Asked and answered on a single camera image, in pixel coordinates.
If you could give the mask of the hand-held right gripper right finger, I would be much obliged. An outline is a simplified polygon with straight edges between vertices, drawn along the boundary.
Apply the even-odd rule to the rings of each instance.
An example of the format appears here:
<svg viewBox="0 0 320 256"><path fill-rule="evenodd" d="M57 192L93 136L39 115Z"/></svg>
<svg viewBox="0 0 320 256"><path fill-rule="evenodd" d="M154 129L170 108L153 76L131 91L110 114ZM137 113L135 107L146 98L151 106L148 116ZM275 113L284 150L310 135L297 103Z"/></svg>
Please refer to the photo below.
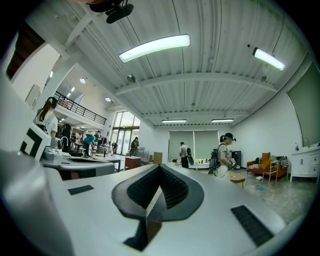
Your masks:
<svg viewBox="0 0 320 256"><path fill-rule="evenodd" d="M188 219L164 222L146 248L148 256L242 256L256 249L231 209L246 206L273 234L285 221L260 197L231 181L170 165L198 182L204 191L201 206Z"/></svg>

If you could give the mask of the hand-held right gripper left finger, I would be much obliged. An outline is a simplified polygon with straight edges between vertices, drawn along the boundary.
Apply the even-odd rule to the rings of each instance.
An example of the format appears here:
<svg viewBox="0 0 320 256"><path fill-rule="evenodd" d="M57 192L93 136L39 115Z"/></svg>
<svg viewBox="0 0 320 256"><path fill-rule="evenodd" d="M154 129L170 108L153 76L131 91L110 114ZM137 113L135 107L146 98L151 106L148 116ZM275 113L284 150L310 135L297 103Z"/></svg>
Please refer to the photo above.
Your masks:
<svg viewBox="0 0 320 256"><path fill-rule="evenodd" d="M143 251L125 244L136 235L139 220L122 215L112 199L116 185L151 168L145 165L98 177L63 181L46 169L53 201L70 235L76 256L164 256L163 229Z"/></svg>

